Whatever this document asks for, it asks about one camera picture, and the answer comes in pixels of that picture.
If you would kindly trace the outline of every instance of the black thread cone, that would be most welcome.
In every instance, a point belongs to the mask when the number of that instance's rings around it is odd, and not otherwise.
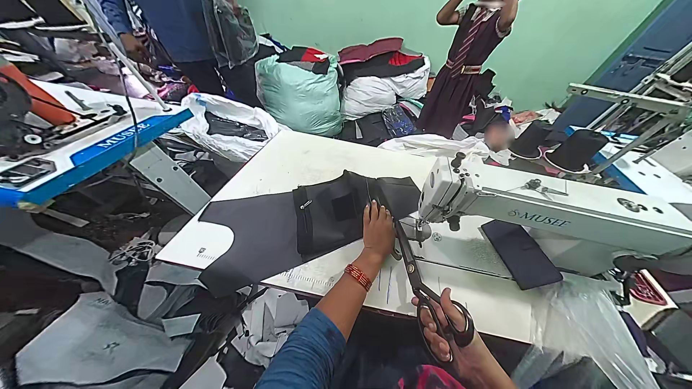
[[[517,139],[512,142],[509,151],[524,158],[538,158],[540,150],[538,146],[543,144],[543,141],[550,134],[551,125],[544,121],[533,121],[531,125],[524,130]]]
[[[555,151],[545,153],[545,159],[568,172],[580,172],[603,146],[608,138],[590,129],[578,129]]]

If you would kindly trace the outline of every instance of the scissors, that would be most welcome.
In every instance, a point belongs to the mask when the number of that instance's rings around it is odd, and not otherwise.
[[[423,335],[423,323],[421,322],[421,312],[423,308],[427,308],[430,310],[430,315],[432,316],[432,319],[435,321],[435,331],[438,335],[445,339],[449,344],[452,344],[452,342],[456,343],[456,345],[460,348],[470,345],[471,341],[473,340],[473,335],[475,333],[475,328],[473,326],[473,318],[471,318],[471,314],[463,305],[452,300],[452,304],[454,304],[454,306],[458,308],[464,315],[464,318],[466,319],[466,328],[464,329],[464,331],[459,331],[454,327],[454,324],[452,324],[452,320],[450,320],[450,318],[445,314],[447,326],[445,326],[445,328],[442,329],[437,314],[435,313],[435,307],[433,307],[433,304],[431,303],[431,301],[435,301],[437,304],[441,305],[440,297],[423,283],[423,280],[421,279],[421,274],[418,272],[416,259],[413,256],[413,251],[411,250],[411,245],[408,242],[408,237],[406,236],[406,233],[403,230],[403,226],[401,225],[401,222],[399,220],[396,220],[394,222],[394,230],[397,232],[397,239],[399,240],[399,246],[401,247],[401,257],[403,259],[404,265],[406,266],[408,281],[411,284],[414,296],[418,297],[419,302],[418,308],[416,310],[416,318],[418,319],[418,328],[421,331],[421,335]],[[432,357],[440,365],[444,367],[446,364],[452,362],[453,356],[451,353],[449,354],[449,361],[441,361],[432,351],[432,349],[430,348],[430,344],[428,344],[426,339],[424,339],[424,343],[426,344],[426,347],[428,348],[428,351],[430,352]]]

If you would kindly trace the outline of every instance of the red bangle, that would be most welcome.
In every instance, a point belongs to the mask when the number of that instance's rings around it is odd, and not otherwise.
[[[363,288],[365,288],[366,292],[370,291],[370,287],[372,286],[372,281],[370,281],[370,279],[367,277],[367,275],[365,275],[365,273],[363,273],[360,269],[355,267],[353,264],[348,264],[348,266],[346,266],[346,269],[344,269],[344,273],[348,273],[353,278],[355,278],[356,281],[358,281],[358,283],[361,284],[361,286],[363,286]]]

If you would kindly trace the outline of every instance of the hand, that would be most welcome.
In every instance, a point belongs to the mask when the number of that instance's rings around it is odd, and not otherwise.
[[[127,56],[132,60],[142,62],[144,64],[149,64],[151,62],[149,50],[147,50],[147,47],[144,46],[144,44],[137,38],[135,38],[134,35],[128,33],[120,34],[120,41],[125,47]]]
[[[372,254],[384,261],[394,249],[394,219],[385,206],[377,201],[365,206],[363,211],[363,253]]]
[[[464,331],[466,328],[466,319],[464,319],[464,315],[459,309],[452,304],[451,293],[452,290],[449,288],[445,288],[442,291],[442,296],[440,296],[440,301],[442,302],[441,307],[435,301],[430,300],[430,303],[435,308],[435,314],[437,314],[437,320],[439,320],[442,329],[445,329],[449,325],[445,317],[446,314],[457,330]],[[413,305],[418,306],[418,297],[414,297],[411,302]],[[421,311],[421,323],[423,323],[424,327],[423,336],[425,336],[428,343],[430,343],[430,349],[440,361],[449,361],[451,358],[450,353],[454,351],[454,355],[457,355],[459,348],[456,343],[450,345],[445,338],[437,334],[435,321],[430,314],[431,312],[429,309],[423,309]]]

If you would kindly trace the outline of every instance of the blue shirt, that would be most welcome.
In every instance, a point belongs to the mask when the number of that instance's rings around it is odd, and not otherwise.
[[[118,33],[131,33],[125,0],[98,0]],[[202,0],[136,0],[144,18],[174,62],[211,60]]]
[[[341,331],[313,308],[291,332],[255,389],[328,388],[345,348]]]

